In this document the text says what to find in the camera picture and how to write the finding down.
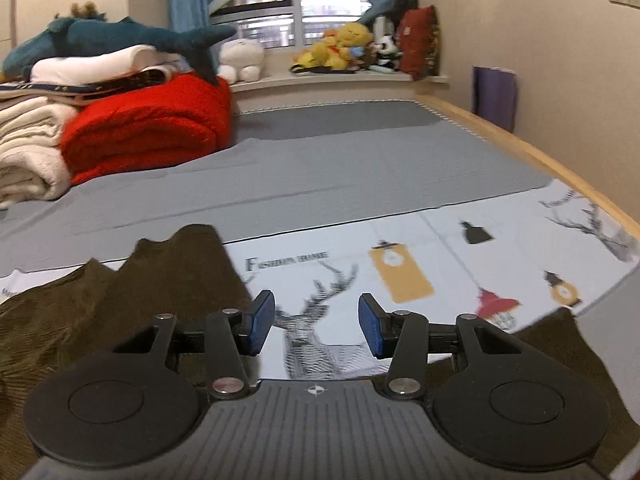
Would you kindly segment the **yellow bear plush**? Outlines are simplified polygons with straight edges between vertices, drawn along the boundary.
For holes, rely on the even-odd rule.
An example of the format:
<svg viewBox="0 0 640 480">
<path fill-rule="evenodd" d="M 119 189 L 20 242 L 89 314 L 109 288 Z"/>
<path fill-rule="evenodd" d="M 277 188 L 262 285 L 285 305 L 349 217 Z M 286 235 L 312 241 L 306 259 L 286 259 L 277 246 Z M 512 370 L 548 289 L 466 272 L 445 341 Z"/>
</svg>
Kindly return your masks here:
<svg viewBox="0 0 640 480">
<path fill-rule="evenodd" d="M 292 74 L 350 74 L 375 59 L 374 36 L 363 24 L 350 22 L 327 29 L 322 38 L 294 58 Z"/>
</svg>

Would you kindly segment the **olive corduroy pants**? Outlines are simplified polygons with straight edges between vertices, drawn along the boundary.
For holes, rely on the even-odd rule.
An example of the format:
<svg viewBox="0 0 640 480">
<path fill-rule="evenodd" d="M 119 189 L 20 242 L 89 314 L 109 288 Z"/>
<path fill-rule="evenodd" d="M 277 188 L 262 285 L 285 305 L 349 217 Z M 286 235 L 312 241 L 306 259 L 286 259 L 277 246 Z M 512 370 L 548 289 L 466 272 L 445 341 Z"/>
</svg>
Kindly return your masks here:
<svg viewBox="0 0 640 480">
<path fill-rule="evenodd" d="M 169 240 L 142 238 L 118 271 L 94 259 L 1 304 L 1 479 L 18 479 L 37 461 L 24 429 L 29 391 L 57 370 L 124 339 L 162 311 L 203 321 L 252 296 L 212 226 L 186 226 Z M 585 376 L 608 400 L 611 422 L 594 462 L 608 474 L 639 443 L 631 418 L 574 316 L 556 310 L 516 333 L 526 344 Z"/>
</svg>

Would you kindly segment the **purple bag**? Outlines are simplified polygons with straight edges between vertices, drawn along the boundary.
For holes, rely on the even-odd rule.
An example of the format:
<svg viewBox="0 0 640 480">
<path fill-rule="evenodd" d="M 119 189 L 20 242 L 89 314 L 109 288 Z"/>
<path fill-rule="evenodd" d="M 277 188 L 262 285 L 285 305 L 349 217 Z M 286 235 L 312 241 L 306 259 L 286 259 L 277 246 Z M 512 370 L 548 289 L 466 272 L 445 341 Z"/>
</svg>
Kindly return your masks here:
<svg viewBox="0 0 640 480">
<path fill-rule="evenodd" d="M 497 67 L 474 66 L 472 90 L 472 113 L 513 132 L 518 110 L 516 73 Z"/>
</svg>

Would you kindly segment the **wooden bed frame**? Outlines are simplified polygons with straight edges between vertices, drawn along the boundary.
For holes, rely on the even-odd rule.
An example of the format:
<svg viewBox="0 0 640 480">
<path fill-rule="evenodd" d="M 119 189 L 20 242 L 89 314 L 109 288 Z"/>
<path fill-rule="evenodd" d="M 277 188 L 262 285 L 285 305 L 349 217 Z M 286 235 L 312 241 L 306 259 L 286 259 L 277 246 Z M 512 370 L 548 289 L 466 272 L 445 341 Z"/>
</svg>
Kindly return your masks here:
<svg viewBox="0 0 640 480">
<path fill-rule="evenodd" d="M 631 236 L 639 238 L 639 223 L 636 220 L 626 214 L 622 208 L 600 193 L 585 179 L 579 177 L 574 171 L 566 168 L 539 148 L 535 148 L 532 144 L 514 136 L 514 134 L 495 126 L 483 118 L 477 117 L 467 110 L 462 110 L 462 108 L 454 104 L 436 98 L 436 96 L 417 93 L 416 102 L 432 112 L 442 115 L 443 118 L 455 122 L 461 128 L 465 128 L 470 133 L 479 136 L 511 157 L 525 162 L 529 166 L 544 170 L 547 174 L 551 174 L 552 177 L 563 181 L 609 214 Z"/>
</svg>

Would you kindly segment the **red folded blanket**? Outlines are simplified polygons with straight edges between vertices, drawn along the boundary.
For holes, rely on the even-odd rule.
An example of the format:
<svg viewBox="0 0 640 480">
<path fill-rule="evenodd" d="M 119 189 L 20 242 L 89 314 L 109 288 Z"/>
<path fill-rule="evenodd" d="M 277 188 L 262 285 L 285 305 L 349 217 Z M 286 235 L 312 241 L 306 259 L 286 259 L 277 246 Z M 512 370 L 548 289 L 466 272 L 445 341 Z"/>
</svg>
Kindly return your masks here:
<svg viewBox="0 0 640 480">
<path fill-rule="evenodd" d="M 64 128 L 73 185 L 120 172 L 190 162 L 231 143 L 231 88 L 184 74 L 92 103 Z"/>
</svg>

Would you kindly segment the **grey white printed bedsheet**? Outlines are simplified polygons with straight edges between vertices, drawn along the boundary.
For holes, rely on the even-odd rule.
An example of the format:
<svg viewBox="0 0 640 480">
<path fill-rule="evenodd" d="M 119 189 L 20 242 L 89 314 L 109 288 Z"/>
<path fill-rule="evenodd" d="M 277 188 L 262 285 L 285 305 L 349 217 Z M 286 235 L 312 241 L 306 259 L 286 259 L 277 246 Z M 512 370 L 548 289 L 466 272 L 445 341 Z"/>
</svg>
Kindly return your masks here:
<svg viewBox="0 0 640 480">
<path fill-rule="evenodd" d="M 518 332 L 574 314 L 630 393 L 639 244 L 593 200 L 406 101 L 262 110 L 233 148 L 100 177 L 1 215 L 1 295 L 88 260 L 120 268 L 139 240 L 214 228 L 247 291 L 276 298 L 255 378 L 378 372 L 357 321 L 364 292 L 450 323 L 472 312 Z"/>
</svg>

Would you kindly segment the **white folded quilt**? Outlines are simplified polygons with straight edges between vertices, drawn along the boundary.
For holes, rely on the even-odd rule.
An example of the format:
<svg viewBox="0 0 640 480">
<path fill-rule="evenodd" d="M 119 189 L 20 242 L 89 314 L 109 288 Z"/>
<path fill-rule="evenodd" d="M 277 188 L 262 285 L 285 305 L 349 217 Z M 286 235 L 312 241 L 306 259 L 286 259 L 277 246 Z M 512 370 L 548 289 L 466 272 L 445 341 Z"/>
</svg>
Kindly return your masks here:
<svg viewBox="0 0 640 480">
<path fill-rule="evenodd" d="M 85 106 L 107 96 L 164 84 L 191 67 L 178 54 L 139 44 L 98 56 L 45 58 L 1 85 L 3 102 L 31 96 Z"/>
</svg>

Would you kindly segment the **white round plush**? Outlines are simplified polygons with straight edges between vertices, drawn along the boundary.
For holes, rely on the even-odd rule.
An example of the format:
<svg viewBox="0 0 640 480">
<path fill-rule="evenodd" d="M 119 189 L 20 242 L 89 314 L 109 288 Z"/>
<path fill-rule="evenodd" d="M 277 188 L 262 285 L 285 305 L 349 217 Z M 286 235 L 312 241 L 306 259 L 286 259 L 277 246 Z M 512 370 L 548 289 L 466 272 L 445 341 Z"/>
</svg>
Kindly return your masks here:
<svg viewBox="0 0 640 480">
<path fill-rule="evenodd" d="M 265 50 L 254 39 L 226 41 L 218 53 L 217 75 L 228 82 L 255 82 L 262 76 Z"/>
</svg>

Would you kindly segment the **panda plush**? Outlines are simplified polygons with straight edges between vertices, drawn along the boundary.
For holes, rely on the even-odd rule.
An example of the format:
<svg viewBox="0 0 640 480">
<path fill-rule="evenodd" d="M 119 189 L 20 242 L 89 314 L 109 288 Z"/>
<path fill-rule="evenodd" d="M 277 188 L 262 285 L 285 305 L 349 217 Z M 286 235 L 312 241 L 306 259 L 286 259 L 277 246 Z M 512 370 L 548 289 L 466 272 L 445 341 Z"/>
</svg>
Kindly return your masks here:
<svg viewBox="0 0 640 480">
<path fill-rule="evenodd" d="M 402 52 L 396 46 L 394 38 L 383 36 L 373 47 L 374 61 L 369 66 L 369 70 L 383 74 L 398 72 Z"/>
</svg>

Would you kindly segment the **cream folded blanket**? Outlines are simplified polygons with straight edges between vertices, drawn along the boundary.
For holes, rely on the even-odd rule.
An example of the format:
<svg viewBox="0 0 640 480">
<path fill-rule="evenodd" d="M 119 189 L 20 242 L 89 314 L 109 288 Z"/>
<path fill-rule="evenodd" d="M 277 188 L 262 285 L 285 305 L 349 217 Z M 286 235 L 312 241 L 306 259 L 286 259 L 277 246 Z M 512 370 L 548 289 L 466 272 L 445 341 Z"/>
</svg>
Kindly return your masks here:
<svg viewBox="0 0 640 480">
<path fill-rule="evenodd" d="M 61 152 L 75 107 L 45 96 L 1 103 L 1 208 L 30 200 L 56 200 L 70 188 Z"/>
</svg>

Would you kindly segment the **teal shark plush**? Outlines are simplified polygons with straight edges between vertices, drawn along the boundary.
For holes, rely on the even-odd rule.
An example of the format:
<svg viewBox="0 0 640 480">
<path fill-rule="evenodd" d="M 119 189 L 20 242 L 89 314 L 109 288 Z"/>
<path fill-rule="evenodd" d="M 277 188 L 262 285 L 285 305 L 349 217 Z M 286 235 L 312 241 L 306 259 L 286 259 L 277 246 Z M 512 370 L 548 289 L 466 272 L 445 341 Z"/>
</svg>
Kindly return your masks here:
<svg viewBox="0 0 640 480">
<path fill-rule="evenodd" d="M 146 26 L 132 18 L 114 23 L 56 18 L 39 35 L 12 49 L 2 62 L 1 73 L 4 78 L 14 80 L 46 58 L 88 58 L 134 46 L 151 46 L 163 53 L 181 55 L 198 75 L 213 84 L 217 70 L 210 49 L 234 35 L 235 29 L 230 25 L 206 25 L 175 32 Z"/>
</svg>

